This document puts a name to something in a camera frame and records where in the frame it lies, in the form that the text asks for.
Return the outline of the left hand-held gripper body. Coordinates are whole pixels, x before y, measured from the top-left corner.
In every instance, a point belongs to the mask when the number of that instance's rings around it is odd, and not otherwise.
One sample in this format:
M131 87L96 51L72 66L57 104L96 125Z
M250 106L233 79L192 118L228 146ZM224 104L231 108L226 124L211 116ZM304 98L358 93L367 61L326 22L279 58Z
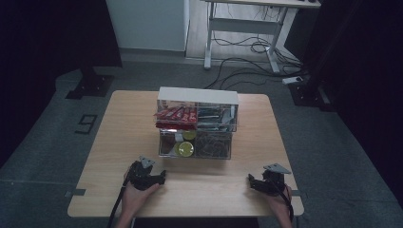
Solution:
M160 182L159 175L151 175L154 163L151 159L141 156L131 164L127 177L136 189L143 191Z

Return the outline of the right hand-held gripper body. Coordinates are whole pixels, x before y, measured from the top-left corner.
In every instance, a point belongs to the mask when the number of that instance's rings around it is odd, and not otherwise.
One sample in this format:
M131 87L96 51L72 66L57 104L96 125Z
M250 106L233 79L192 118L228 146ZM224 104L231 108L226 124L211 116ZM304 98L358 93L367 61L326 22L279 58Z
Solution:
M291 174L291 171L280 165L279 163L264 166L263 192L267 194L279 194L285 189L284 176Z

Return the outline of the person's left hand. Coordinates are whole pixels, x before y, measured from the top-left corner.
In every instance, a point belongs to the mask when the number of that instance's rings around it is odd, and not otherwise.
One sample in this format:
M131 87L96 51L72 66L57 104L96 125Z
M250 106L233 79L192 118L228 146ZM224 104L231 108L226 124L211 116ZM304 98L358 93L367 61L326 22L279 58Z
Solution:
M143 207L147 199L157 191L159 187L160 185L156 183L146 190L138 190L131 183L128 183L122 197L120 219L132 220Z

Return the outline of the person's right hand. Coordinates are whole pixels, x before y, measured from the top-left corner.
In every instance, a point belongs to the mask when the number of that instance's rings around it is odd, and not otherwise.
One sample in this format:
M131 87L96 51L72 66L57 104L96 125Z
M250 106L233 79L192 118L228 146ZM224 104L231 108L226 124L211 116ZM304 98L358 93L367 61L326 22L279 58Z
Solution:
M286 204L286 201L281 196L268 196L264 195L269 208L271 209L273 215L276 217L277 221L291 221L290 211Z

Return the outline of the pile of brown sachets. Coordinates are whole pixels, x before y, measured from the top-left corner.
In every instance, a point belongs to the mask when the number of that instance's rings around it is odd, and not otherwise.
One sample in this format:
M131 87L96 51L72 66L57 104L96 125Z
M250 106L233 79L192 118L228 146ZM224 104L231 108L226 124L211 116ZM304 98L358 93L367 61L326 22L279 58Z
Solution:
M195 139L195 157L229 160L231 143L231 133L199 132Z

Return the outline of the stack of red packets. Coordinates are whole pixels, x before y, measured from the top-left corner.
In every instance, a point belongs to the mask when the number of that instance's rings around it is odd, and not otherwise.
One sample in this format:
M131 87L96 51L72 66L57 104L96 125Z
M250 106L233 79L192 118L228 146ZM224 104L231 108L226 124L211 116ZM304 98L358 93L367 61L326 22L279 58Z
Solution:
M174 106L154 114L156 127L160 129L196 130L198 112L196 107Z

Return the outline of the stack of dark packets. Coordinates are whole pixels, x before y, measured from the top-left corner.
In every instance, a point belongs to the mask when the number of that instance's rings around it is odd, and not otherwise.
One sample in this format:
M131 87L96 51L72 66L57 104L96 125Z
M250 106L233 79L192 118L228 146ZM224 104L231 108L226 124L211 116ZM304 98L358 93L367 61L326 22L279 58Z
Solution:
M198 129L207 131L237 131L237 114L232 107L201 107L198 110Z

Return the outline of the clear organizer with white lid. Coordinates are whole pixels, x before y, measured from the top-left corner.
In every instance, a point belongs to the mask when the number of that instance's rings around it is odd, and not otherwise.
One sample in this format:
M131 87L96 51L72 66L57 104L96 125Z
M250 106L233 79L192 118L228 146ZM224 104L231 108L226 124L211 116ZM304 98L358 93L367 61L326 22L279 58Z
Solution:
M162 86L158 93L156 112L174 106L196 107L197 112L201 107L232 107L236 110L238 123L239 97L235 91L197 89L185 87ZM196 158L195 139L187 141L182 137L183 131L179 129L159 129L160 148L159 155L167 158ZM207 131L204 129L195 130L199 132L231 133L232 138L235 132ZM194 153L191 157L182 157L178 154L178 146L182 142L190 142L194 146Z

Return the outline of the black stand base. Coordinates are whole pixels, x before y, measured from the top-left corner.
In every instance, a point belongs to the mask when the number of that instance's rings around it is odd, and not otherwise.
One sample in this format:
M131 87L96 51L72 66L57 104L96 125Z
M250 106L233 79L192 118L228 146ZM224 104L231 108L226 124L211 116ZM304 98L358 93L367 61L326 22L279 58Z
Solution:
M84 96L104 97L107 94L114 80L113 75L99 75L92 66L83 66L80 71L82 79L67 94L67 99L81 100Z
M317 107L321 111L334 112L331 100L326 94L323 84L317 79L289 84L293 102L297 106Z

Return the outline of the white power strip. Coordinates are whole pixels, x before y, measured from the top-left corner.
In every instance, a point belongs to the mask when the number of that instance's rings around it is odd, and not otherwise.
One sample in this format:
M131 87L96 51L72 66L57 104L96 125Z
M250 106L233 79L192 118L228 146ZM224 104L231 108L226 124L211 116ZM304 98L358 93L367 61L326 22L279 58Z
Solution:
M282 83L284 85L289 85L289 84L294 84L294 83L301 83L303 82L303 78L300 76L297 77L289 77L289 78L284 78L282 79Z

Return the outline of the white cabinet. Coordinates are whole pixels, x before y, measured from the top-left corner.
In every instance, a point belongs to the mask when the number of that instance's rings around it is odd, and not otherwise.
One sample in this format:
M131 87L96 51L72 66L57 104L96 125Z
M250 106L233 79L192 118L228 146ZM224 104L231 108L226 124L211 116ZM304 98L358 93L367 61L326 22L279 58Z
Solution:
M119 48L185 52L189 0L106 0Z

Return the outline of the white desk frame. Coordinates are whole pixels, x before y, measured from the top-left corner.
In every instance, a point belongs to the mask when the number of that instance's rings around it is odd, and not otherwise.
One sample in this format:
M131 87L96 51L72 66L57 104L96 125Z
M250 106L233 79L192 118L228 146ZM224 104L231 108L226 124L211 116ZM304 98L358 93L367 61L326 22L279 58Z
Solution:
M255 33L272 35L271 45L265 49L272 71L279 74L278 63L275 60L275 49L283 27L288 9L319 9L318 0L203 0L210 4L210 14L207 21L207 40L204 50L205 69L211 68L212 34L214 31ZM238 4L246 6L264 6L280 8L279 19L275 22L245 19L230 19L214 16L216 4Z

